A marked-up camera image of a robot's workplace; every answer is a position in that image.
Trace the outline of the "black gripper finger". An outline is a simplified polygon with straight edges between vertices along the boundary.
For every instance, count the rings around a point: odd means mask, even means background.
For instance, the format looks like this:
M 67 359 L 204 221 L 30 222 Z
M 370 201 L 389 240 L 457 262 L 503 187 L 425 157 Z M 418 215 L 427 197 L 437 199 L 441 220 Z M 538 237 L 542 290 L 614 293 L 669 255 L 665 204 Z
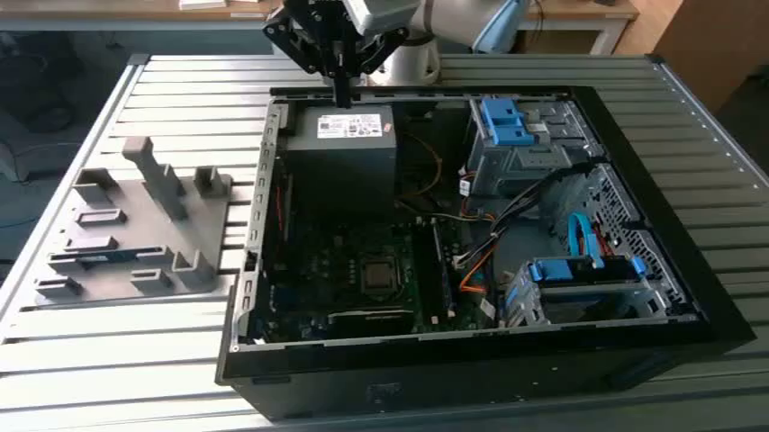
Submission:
M 405 27 L 374 36 L 370 42 L 355 29 L 346 30 L 342 36 L 342 107 L 350 108 L 353 102 L 354 78 L 371 74 L 386 58 L 399 48 L 409 36 Z
M 287 32 L 293 29 L 289 13 L 282 9 L 274 17 L 266 21 L 263 32 L 273 44 L 281 49 L 283 54 L 309 73 L 319 73 L 330 79 L 333 86 L 333 97 L 337 107 L 343 106 L 343 73 L 338 57 L 331 48 L 317 49 L 302 44 L 297 47 L 287 38 Z

